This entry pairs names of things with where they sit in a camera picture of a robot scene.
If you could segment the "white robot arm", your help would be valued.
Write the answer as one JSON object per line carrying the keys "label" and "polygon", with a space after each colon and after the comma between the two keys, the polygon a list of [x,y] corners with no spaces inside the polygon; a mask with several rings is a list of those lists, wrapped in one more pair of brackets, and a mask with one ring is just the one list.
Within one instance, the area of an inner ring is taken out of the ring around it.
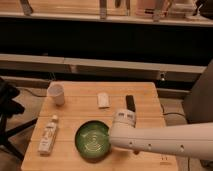
{"label": "white robot arm", "polygon": [[152,153],[213,161],[213,123],[136,128],[136,114],[119,109],[113,117],[109,141],[113,146]]}

